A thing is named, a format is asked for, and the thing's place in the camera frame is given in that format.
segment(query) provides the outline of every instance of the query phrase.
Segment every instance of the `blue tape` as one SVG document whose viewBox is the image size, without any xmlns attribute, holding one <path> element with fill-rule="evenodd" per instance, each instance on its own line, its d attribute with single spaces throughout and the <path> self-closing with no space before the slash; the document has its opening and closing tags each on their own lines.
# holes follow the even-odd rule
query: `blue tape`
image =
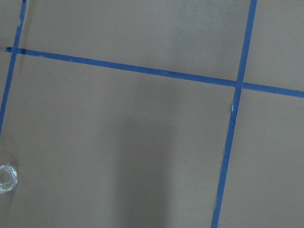
<svg viewBox="0 0 304 228">
<path fill-rule="evenodd" d="M 17 56 L 17 50 L 18 50 L 18 46 L 19 46 L 21 31 L 22 31 L 22 27 L 23 27 L 23 21 L 24 21 L 25 12 L 26 12 L 26 3 L 27 3 L 27 0 L 23 0 L 22 1 L 20 15 L 19 15 L 19 17 L 20 17 L 20 24 L 17 27 L 16 35 L 15 35 L 15 40 L 14 40 L 14 45 L 13 45 L 13 48 L 11 50 L 11 58 L 10 58 L 10 63 L 9 63 L 9 71 L 8 71 L 8 76 L 7 76 L 5 87 L 4 87 L 4 93 L 3 93 L 3 98 L 2 98 L 2 103 L 1 103 L 1 109 L 0 109 L 0 135 L 1 135 L 1 132 L 2 132 L 4 113 L 5 113 L 8 97 L 9 97 L 10 84 L 11 84 L 11 79 L 12 79 L 13 72 L 14 72 L 14 67 L 15 67 L 15 62 L 16 62 L 16 56 Z"/>
<path fill-rule="evenodd" d="M 231 147 L 232 147 L 232 143 L 233 143 L 235 125 L 237 122 L 238 106 L 239 106 L 239 102 L 241 99 L 242 86 L 243 86 L 243 82 L 244 82 L 245 69 L 246 69 L 246 64 L 247 64 L 247 57 L 248 57 L 248 52 L 249 52 L 249 46 L 250 46 L 250 40 L 251 40 L 251 34 L 252 34 L 253 22 L 254 22 L 254 18 L 255 18 L 256 7 L 257 7 L 257 0 L 251 0 L 248 19 L 247 19 L 247 25 L 246 25 L 246 31 L 245 31 L 245 36 L 244 36 L 244 43 L 243 43 L 243 48 L 242 48 L 242 55 L 241 55 L 239 68 L 238 68 L 236 88 L 235 88 L 234 97 L 233 97 L 233 108 L 232 108 L 232 112 L 230 115 L 228 133 L 227 133 L 226 144 L 225 144 L 225 151 L 224 151 L 223 162 L 222 162 L 222 167 L 221 167 L 220 176 L 219 176 L 217 202 L 216 202 L 215 209 L 213 211 L 211 228 L 217 228 L 219 225 L 220 209 L 221 209 L 222 201 L 223 201 Z"/>
<path fill-rule="evenodd" d="M 9 47 L 6 48 L 6 51 L 10 52 L 11 48 L 9 48 Z M 185 79 L 185 80 L 190 80 L 190 81 L 204 82 L 204 83 L 210 83 L 210 84 L 216 84 L 216 85 L 222 85 L 222 86 L 234 87 L 235 83 L 236 83 L 235 81 L 221 79 L 221 78 L 178 73 L 178 72 L 173 72 L 173 71 L 168 71 L 168 70 L 159 70 L 159 69 L 147 68 L 147 67 L 142 67 L 142 66 L 133 66 L 133 65 L 121 64 L 121 63 L 107 62 L 107 61 L 96 60 L 96 59 L 66 56 L 66 55 L 47 53 L 47 52 L 42 52 L 42 51 L 34 51 L 34 50 L 28 50 L 28 49 L 22 49 L 22 48 L 18 48 L 17 52 L 19 54 L 23 54 L 23 55 L 46 57 L 46 58 L 51 58 L 51 59 L 56 59 L 56 60 L 73 62 L 73 63 L 82 63 L 82 64 L 88 64 L 88 65 L 94 65 L 94 66 L 100 66 L 100 67 L 107 67 L 107 68 L 133 71 L 133 72 L 139 72 L 139 73 L 150 74 L 150 75 L 178 78 L 178 79 Z"/>
<path fill-rule="evenodd" d="M 266 93 L 282 94 L 286 96 L 296 96 L 296 97 L 304 98 L 304 91 L 285 89 L 285 88 L 273 87 L 268 85 L 259 85 L 259 84 L 244 82 L 243 89 L 250 89 L 250 90 L 256 90 Z"/>
</svg>

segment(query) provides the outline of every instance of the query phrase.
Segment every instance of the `transparent round object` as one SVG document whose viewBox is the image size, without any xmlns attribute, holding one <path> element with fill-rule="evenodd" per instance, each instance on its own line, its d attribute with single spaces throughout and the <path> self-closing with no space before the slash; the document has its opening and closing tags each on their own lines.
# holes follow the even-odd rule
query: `transparent round object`
<svg viewBox="0 0 304 228">
<path fill-rule="evenodd" d="M 14 189 L 18 182 L 16 170 L 8 165 L 0 166 L 0 194 Z"/>
</svg>

